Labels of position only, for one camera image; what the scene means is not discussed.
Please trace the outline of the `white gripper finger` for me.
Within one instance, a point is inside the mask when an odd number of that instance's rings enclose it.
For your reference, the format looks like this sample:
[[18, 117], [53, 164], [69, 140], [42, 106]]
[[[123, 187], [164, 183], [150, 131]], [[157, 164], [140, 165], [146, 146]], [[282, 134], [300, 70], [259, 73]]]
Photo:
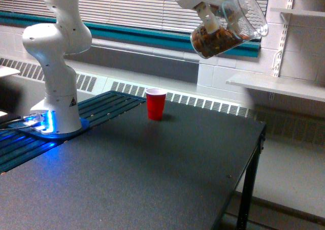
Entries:
[[208, 34], [212, 34], [219, 30], [220, 21], [213, 14], [211, 7], [209, 4], [205, 2], [201, 2], [197, 5], [197, 14], [199, 18], [202, 20], [204, 27]]
[[239, 16], [237, 15], [235, 5], [230, 2], [222, 3], [222, 12], [227, 22], [227, 29], [238, 36], [241, 29], [238, 24]]

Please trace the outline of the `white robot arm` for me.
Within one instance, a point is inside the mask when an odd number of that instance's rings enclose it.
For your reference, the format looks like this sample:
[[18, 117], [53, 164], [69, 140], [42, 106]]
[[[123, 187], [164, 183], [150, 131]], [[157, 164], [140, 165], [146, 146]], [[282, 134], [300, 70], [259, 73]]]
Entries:
[[79, 0], [44, 0], [56, 15], [55, 23], [28, 26], [22, 35], [26, 51], [41, 65], [45, 77], [45, 98], [31, 108], [37, 120], [31, 126], [43, 135], [59, 136], [82, 129], [77, 104], [76, 72], [64, 56], [88, 50], [92, 44], [89, 28], [79, 12]]

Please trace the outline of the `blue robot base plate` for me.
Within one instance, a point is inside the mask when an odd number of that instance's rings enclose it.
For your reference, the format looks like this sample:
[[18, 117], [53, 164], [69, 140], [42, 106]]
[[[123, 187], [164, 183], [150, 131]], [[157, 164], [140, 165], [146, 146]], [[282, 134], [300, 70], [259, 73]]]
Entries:
[[17, 128], [19, 132], [27, 134], [32, 137], [36, 137], [39, 139], [45, 140], [69, 140], [78, 135], [81, 135], [85, 131], [87, 131], [90, 127], [90, 123], [87, 119], [80, 118], [82, 127], [71, 133], [54, 133], [50, 128], [46, 129], [44, 123], [41, 121], [40, 125], [34, 126], [36, 124], [35, 121], [22, 121], [22, 122], [14, 122], [8, 125], [9, 128]]

